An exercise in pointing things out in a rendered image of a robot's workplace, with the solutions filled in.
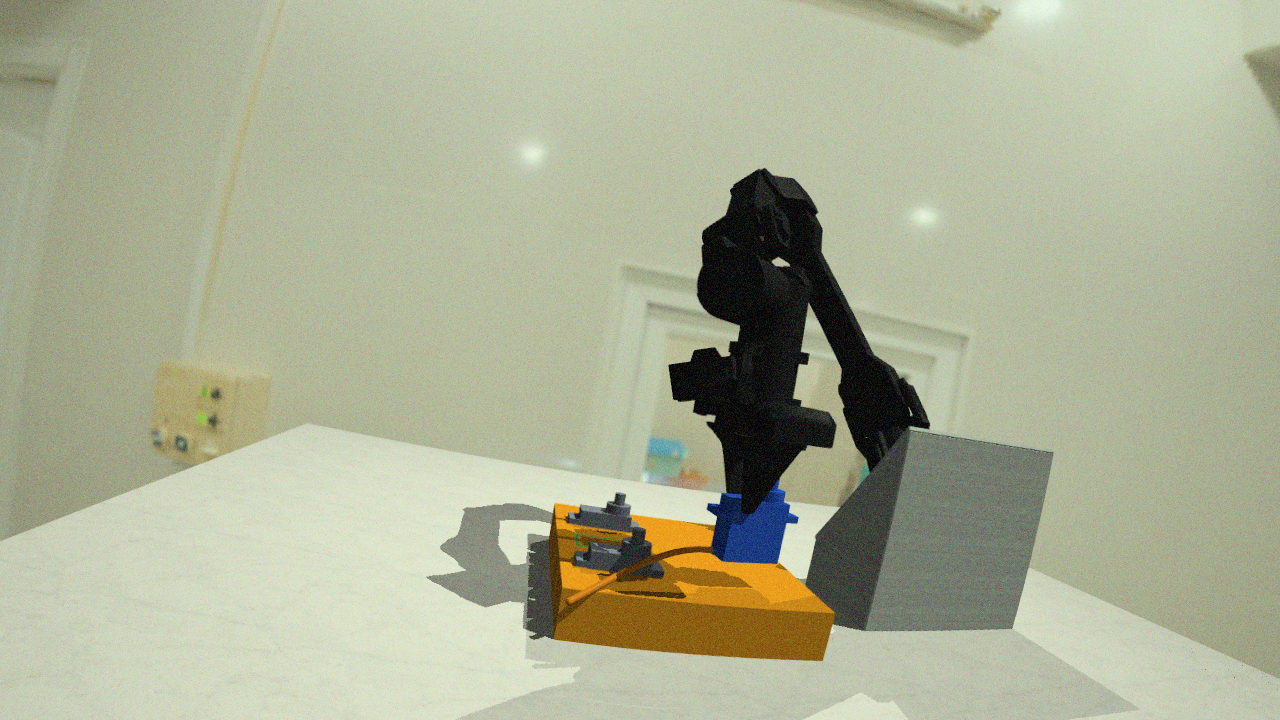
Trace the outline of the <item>orange flat deck plate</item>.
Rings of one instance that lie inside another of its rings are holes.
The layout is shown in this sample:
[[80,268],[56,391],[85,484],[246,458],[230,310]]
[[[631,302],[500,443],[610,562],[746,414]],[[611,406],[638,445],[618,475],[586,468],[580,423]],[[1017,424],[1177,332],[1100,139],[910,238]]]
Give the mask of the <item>orange flat deck plate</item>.
[[549,534],[553,639],[626,650],[823,661],[835,612],[778,564],[681,553],[577,603],[564,601],[655,553],[712,546],[716,525],[554,503]]

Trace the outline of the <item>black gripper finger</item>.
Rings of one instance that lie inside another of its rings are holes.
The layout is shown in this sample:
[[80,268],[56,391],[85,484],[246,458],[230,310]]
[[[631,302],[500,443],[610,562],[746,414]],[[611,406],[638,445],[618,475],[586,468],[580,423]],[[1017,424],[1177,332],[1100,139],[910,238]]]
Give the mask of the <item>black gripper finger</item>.
[[718,439],[721,439],[724,457],[726,493],[741,495],[744,452],[742,448],[740,448],[737,439],[733,437],[733,432],[751,436],[750,432],[736,427],[723,427],[716,421],[707,421],[707,427],[710,427],[710,430],[713,430]]
[[806,450],[806,445],[759,439],[736,432],[733,437],[744,452],[741,512],[753,514],[797,454]]

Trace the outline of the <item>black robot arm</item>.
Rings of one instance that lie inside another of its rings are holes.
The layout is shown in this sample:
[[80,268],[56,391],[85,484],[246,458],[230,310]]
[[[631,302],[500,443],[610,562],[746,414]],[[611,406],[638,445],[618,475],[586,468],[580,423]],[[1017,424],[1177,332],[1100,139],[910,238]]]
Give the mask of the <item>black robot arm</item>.
[[[872,471],[908,427],[931,430],[914,386],[869,347],[822,252],[819,211],[806,190],[763,168],[730,193],[726,217],[701,233],[701,306],[740,331],[803,340],[809,302],[842,369],[844,416]],[[776,266],[777,258],[790,266]],[[690,363],[669,364],[673,400],[733,392],[733,398],[750,401],[753,351],[748,341],[739,354],[732,346],[730,356],[698,348]]]

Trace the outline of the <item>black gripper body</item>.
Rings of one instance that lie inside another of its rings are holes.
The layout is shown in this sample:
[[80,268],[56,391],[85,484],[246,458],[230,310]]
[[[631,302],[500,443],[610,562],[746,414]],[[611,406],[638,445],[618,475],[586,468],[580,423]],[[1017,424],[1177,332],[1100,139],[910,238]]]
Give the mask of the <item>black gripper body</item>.
[[829,413],[801,407],[794,398],[797,364],[808,365],[809,355],[801,352],[803,340],[756,331],[739,331],[739,341],[748,341],[753,351],[753,398],[733,398],[733,392],[695,400],[692,413],[716,416],[723,427],[748,429],[753,437],[791,445],[832,448],[837,425]]

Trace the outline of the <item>blue micro servo with brown cable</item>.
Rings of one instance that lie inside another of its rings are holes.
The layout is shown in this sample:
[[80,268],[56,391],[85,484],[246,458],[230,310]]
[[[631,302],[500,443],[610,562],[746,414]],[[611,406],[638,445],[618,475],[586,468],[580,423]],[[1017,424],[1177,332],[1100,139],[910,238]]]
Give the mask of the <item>blue micro servo with brown cable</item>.
[[799,519],[788,512],[790,503],[785,503],[786,492],[778,487],[780,479],[753,514],[741,512],[741,495],[721,493],[721,503],[707,503],[707,510],[717,516],[712,546],[691,546],[655,553],[621,571],[614,571],[585,591],[579,591],[564,603],[577,603],[579,600],[620,580],[628,573],[681,553],[710,553],[722,562],[778,564],[786,524],[797,524]]

